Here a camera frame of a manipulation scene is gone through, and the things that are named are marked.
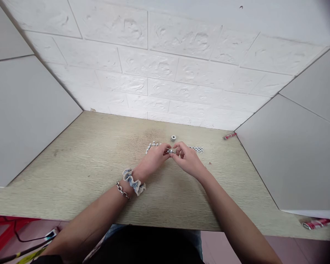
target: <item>black shirt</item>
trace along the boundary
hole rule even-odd
[[[41,256],[34,264],[62,264],[60,256]],[[109,237],[85,263],[201,263],[198,251],[176,229],[126,226]]]

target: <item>chain bracelet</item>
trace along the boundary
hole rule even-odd
[[[120,193],[122,193],[122,196],[123,197],[126,197],[127,199],[131,200],[132,197],[128,197],[127,193],[125,193],[123,190],[122,190],[122,186],[120,186],[120,181],[117,181],[116,182],[116,186],[117,186],[117,189]]]

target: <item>jeans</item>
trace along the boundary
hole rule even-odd
[[[115,234],[117,231],[121,230],[122,228],[126,227],[126,225],[121,224],[113,224],[106,232],[104,236],[104,241]],[[202,253],[202,238],[201,238],[201,231],[200,230],[184,230],[184,229],[176,229],[181,235],[188,239],[192,243],[192,245],[196,248],[203,260],[203,253]]]

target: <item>wood grain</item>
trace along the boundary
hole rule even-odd
[[[69,221],[134,168],[149,143],[201,146],[199,157],[264,235],[330,240],[276,207],[237,137],[229,131],[83,112],[15,180],[0,188],[0,215]],[[201,185],[172,159],[128,203],[121,224],[219,231]]]

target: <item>black cable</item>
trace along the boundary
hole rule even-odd
[[[35,239],[30,239],[30,240],[22,240],[22,239],[19,237],[19,235],[18,235],[18,233],[17,233],[17,231],[16,231],[16,223],[17,223],[16,219],[8,220],[5,216],[0,216],[0,217],[3,217],[3,218],[5,219],[6,222],[12,222],[12,221],[14,221],[14,233],[15,233],[15,235],[16,235],[16,237],[17,237],[17,239],[18,239],[19,242],[25,243],[25,242],[31,242],[31,241],[40,240],[40,239],[43,239],[43,238],[47,238],[47,237],[49,237],[49,234],[50,234],[50,233],[49,233],[47,236],[44,236],[44,237],[41,237],[41,238],[35,238]]]
[[[43,243],[40,243],[39,245],[36,245],[34,247],[31,247],[29,249],[26,249],[24,251],[21,251],[21,252],[15,254],[15,255],[12,255],[12,256],[9,256],[9,257],[5,257],[5,258],[1,258],[0,259],[0,264],[9,262],[9,261],[14,260],[14,259],[16,259],[16,258],[18,258],[20,256],[23,256],[23,255],[25,255],[25,254],[27,254],[29,252],[32,252],[33,250],[36,250],[37,248],[40,248],[41,246],[44,246],[46,243],[52,241],[54,238],[55,238],[55,236],[53,236],[52,238],[44,241]]]
[[[18,241],[19,241],[19,242],[22,242],[22,243],[25,243],[25,242],[31,242],[31,241],[35,241],[35,240],[40,240],[40,239],[43,239],[43,238],[47,238],[47,237],[49,237],[49,235],[50,235],[50,233],[49,233],[48,235],[46,235],[46,236],[44,236],[44,237],[41,237],[41,238],[35,238],[35,239],[30,239],[30,240],[21,240],[21,239],[19,238],[19,235],[18,235],[17,231],[16,231],[16,220],[15,220],[15,222],[14,222],[14,233],[15,233],[15,235],[16,235]]]

